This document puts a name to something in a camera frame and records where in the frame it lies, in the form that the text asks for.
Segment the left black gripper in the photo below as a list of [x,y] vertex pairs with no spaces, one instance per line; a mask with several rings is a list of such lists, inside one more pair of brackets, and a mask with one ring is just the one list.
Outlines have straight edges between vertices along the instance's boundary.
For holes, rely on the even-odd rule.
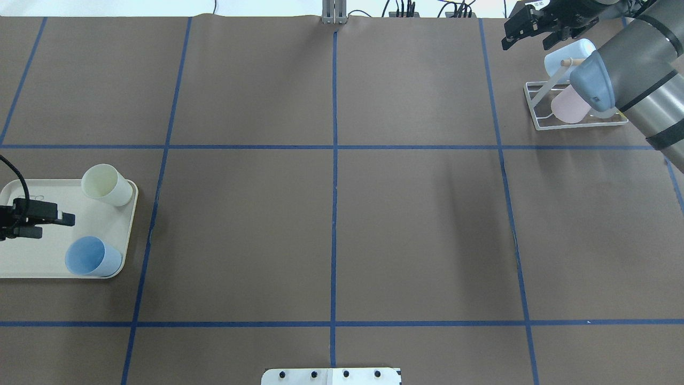
[[41,225],[75,226],[75,215],[58,212],[58,204],[34,199],[15,198],[11,205],[2,205],[1,241],[27,238],[41,239]]

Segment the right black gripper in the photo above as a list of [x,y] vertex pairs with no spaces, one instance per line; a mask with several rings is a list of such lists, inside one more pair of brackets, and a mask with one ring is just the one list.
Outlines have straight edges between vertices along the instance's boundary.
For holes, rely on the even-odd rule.
[[540,11],[534,7],[520,8],[504,24],[502,49],[507,51],[521,39],[549,32],[542,40],[544,51],[549,51],[566,41],[571,30],[590,24],[604,10],[602,1],[550,1]]

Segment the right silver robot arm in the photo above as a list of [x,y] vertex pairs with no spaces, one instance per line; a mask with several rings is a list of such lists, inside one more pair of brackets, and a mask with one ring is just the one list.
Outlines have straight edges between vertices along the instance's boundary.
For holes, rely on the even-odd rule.
[[631,22],[591,53],[570,83],[596,111],[616,108],[653,149],[683,168],[683,78],[672,66],[682,56],[682,1],[550,1],[523,5],[504,24],[502,49],[545,34],[543,46],[581,36],[602,19]]

